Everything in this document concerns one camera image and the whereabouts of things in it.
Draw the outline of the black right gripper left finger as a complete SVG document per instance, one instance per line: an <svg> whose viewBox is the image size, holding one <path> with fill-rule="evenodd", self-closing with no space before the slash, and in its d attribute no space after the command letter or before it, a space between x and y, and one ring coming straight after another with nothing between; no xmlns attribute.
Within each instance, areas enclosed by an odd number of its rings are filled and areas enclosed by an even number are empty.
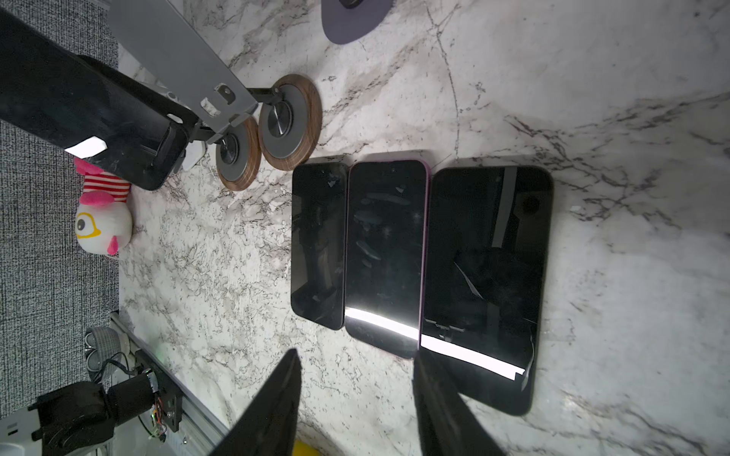
<svg viewBox="0 0 730 456"><path fill-rule="evenodd" d="M293 454L302 391L298 352L288 350L230 431L210 452L220 455Z"/></svg>

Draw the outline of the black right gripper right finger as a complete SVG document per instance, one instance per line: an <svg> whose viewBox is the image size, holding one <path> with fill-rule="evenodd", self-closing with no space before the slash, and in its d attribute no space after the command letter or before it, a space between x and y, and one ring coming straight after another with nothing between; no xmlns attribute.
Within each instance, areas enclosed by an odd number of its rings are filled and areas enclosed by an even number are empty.
<svg viewBox="0 0 730 456"><path fill-rule="evenodd" d="M505 453L479 424L430 351L420 351L414 357L413 393L424 455Z"/></svg>

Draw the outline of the black phone with purple edge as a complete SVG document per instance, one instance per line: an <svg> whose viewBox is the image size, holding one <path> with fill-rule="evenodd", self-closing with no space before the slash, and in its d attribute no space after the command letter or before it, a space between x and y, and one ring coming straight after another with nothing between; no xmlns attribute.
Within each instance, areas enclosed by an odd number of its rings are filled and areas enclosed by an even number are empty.
<svg viewBox="0 0 730 456"><path fill-rule="evenodd" d="M344 326L405 359L419 347L429 184L418 160L365 161L349 176Z"/></svg>

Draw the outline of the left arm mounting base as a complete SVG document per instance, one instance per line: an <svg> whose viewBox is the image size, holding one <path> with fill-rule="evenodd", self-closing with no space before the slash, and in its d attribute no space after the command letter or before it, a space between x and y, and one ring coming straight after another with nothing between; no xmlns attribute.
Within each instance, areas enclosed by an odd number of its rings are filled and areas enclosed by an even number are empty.
<svg viewBox="0 0 730 456"><path fill-rule="evenodd" d="M134 366L127 375L109 388L82 381L39 396L28 409L39 415L40 429L32 438L42 441L42 455L70 455L104 444L117 427L157 409L154 374Z"/></svg>

